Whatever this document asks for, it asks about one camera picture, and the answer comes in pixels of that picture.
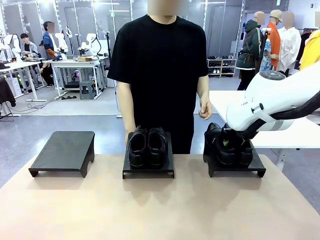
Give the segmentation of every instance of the gray stool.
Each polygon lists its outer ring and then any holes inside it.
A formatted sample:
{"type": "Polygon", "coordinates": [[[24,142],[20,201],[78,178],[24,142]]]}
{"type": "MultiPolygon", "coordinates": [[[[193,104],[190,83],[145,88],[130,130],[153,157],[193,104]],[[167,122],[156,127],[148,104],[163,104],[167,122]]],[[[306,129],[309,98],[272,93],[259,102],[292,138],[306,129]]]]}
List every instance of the gray stool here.
{"type": "Polygon", "coordinates": [[[92,81],[81,81],[79,83],[80,88],[80,99],[87,100],[87,99],[94,99],[96,96],[96,91],[94,88],[94,84],[92,81]]]}

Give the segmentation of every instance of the yellow jacket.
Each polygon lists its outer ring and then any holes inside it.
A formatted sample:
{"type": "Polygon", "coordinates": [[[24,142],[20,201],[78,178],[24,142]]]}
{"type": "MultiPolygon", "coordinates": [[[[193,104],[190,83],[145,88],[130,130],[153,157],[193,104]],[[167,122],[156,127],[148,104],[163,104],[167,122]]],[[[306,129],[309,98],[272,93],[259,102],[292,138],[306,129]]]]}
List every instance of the yellow jacket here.
{"type": "Polygon", "coordinates": [[[305,45],[300,71],[320,61],[320,30],[314,31],[305,45]]]}

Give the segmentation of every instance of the dark green jacket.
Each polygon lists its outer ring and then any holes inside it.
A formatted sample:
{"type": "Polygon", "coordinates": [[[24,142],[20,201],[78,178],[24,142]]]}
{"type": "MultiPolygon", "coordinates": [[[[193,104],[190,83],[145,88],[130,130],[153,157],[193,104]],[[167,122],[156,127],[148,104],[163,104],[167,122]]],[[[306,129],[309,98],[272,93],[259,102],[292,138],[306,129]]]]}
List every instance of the dark green jacket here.
{"type": "Polygon", "coordinates": [[[245,39],[243,42],[243,50],[236,63],[237,68],[254,69],[255,60],[262,57],[261,43],[263,33],[260,31],[260,25],[256,21],[249,20],[245,25],[245,39]]]}

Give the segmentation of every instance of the shoe rack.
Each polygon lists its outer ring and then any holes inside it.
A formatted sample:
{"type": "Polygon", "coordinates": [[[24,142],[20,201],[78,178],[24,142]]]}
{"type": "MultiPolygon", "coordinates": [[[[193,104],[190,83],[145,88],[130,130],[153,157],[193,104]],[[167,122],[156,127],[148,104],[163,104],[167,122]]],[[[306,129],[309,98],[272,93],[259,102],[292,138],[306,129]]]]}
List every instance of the shoe rack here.
{"type": "Polygon", "coordinates": [[[228,59],[207,59],[207,66],[209,68],[209,76],[215,76],[215,77],[232,77],[235,76],[236,71],[236,65],[237,65],[237,59],[236,58],[228,58],[228,59]],[[232,72],[224,72],[225,70],[230,69],[232,72]],[[213,73],[212,71],[219,70],[219,73],[213,73]]]}

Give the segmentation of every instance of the beige cap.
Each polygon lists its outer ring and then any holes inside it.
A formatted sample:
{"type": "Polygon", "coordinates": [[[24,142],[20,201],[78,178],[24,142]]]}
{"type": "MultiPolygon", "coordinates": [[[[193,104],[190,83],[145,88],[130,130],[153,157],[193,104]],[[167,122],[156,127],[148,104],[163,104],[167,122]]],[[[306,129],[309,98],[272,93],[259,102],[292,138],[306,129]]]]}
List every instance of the beige cap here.
{"type": "Polygon", "coordinates": [[[279,19],[279,21],[282,23],[282,11],[280,10],[273,10],[270,12],[270,17],[279,19]]]}

